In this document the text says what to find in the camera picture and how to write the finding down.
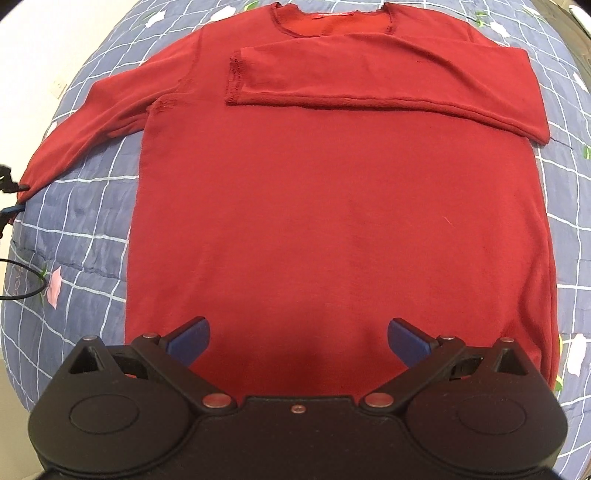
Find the sweater sleeve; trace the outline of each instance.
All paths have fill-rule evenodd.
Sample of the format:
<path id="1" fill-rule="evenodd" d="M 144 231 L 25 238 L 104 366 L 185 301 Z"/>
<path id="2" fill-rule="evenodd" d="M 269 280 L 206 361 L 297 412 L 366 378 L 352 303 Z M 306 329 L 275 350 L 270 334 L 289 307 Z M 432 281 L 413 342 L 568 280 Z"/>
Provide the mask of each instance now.
<path id="1" fill-rule="evenodd" d="M 230 60 L 226 103 L 413 109 L 461 116 L 540 144 L 550 139 L 527 52 L 479 37 L 347 34 L 242 48 Z"/>
<path id="2" fill-rule="evenodd" d="M 197 59 L 200 32 L 177 40 L 139 67 L 96 82 L 84 104 L 31 157 L 20 180 L 31 189 L 19 193 L 18 201 L 46 187 L 93 146 L 143 130 L 151 105 L 174 92 Z"/>

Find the blue quilt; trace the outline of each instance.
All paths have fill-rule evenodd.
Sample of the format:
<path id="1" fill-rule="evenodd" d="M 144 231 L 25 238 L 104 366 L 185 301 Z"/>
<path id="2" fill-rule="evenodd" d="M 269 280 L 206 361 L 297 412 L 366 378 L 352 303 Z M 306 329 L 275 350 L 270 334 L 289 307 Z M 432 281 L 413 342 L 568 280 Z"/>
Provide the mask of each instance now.
<path id="1" fill-rule="evenodd" d="M 82 66 L 48 131 L 81 106 L 93 82 L 137 67 L 208 21 L 241 12 L 250 1 L 139 1 Z M 380 6 L 350 0 L 297 3 L 304 11 L 329 12 Z M 533 147 L 558 272 L 564 349 L 563 388 L 557 398 L 569 420 L 569 435 L 555 468 L 566 479 L 578 479 L 591 455 L 591 347 L 586 348 L 591 343 L 591 98 L 566 46 L 529 0 L 400 3 L 439 10 L 479 28 L 500 45 L 524 48 L 538 77 L 551 141 Z M 47 295 L 39 295 L 3 302 L 0 312 L 8 374 L 28 409 L 83 335 L 100 335 L 112 345 L 124 340 L 129 225 L 141 139 L 140 132 L 89 151 L 72 171 L 29 200 L 15 222 L 10 258 L 39 270 L 59 269 L 61 275 L 56 308 Z M 474 148 L 479 148 L 478 141 Z M 31 274 L 8 266 L 5 294 L 31 291 L 35 285 Z"/>

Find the red label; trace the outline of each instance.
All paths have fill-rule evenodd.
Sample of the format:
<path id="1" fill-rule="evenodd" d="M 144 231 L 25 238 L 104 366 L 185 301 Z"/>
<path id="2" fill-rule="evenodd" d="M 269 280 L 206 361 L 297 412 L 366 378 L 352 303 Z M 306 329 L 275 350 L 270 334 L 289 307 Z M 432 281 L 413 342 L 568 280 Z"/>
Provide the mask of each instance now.
<path id="1" fill-rule="evenodd" d="M 355 12 L 344 12 L 344 13 L 326 13 L 326 14 L 314 14 L 312 15 L 312 20 L 318 20 L 319 18 L 324 18 L 324 17 L 332 17 L 334 15 L 338 16 L 338 17 L 350 17 L 351 15 L 353 15 Z"/>

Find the black clip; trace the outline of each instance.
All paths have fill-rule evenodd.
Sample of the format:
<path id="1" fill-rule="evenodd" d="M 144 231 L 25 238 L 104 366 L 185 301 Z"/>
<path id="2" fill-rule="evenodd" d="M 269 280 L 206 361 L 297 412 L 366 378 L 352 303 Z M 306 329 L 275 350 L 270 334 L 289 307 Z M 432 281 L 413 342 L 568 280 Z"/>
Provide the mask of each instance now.
<path id="1" fill-rule="evenodd" d="M 19 185 L 13 181 L 11 168 L 6 165 L 0 165 L 0 190 L 3 193 L 26 192 L 30 188 L 29 185 Z"/>

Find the wall outlet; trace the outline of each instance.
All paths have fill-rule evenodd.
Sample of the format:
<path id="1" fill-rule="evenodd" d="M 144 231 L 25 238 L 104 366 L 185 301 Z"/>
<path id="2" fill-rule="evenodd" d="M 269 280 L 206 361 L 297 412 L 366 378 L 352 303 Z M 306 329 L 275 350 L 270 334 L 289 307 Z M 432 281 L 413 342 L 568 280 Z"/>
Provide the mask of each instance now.
<path id="1" fill-rule="evenodd" d="M 64 93 L 66 87 L 68 86 L 67 82 L 61 78 L 57 77 L 50 85 L 49 92 L 57 99 L 61 97 L 61 94 Z"/>

